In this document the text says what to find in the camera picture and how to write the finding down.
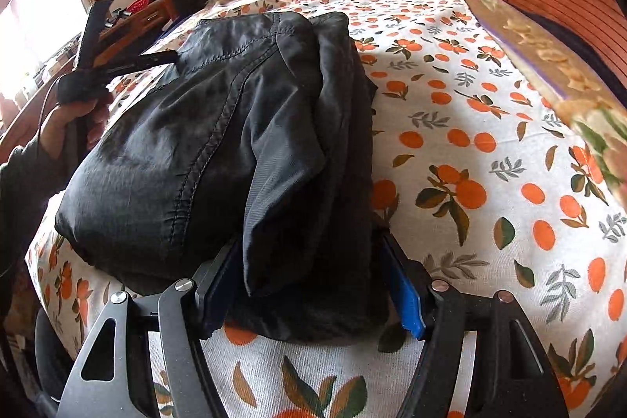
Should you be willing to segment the person's left forearm dark sleeve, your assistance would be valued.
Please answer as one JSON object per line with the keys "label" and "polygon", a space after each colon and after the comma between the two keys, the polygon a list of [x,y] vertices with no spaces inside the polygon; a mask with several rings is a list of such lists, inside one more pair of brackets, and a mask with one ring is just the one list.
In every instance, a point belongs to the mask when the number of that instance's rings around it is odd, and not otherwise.
{"label": "person's left forearm dark sleeve", "polygon": [[66,187],[69,174],[61,159],[51,158],[34,137],[16,147],[1,165],[1,275],[28,249],[49,199]]}

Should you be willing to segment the person's left hand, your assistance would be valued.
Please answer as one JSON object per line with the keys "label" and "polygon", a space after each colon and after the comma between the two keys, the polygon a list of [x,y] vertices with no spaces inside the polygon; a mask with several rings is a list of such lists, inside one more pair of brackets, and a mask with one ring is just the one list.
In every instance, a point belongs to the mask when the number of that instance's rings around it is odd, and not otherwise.
{"label": "person's left hand", "polygon": [[108,92],[99,99],[57,105],[42,124],[40,146],[53,160],[60,159],[68,126],[74,120],[79,119],[87,121],[86,148],[91,150],[103,135],[106,123],[109,121],[109,105],[111,104],[112,93]]}

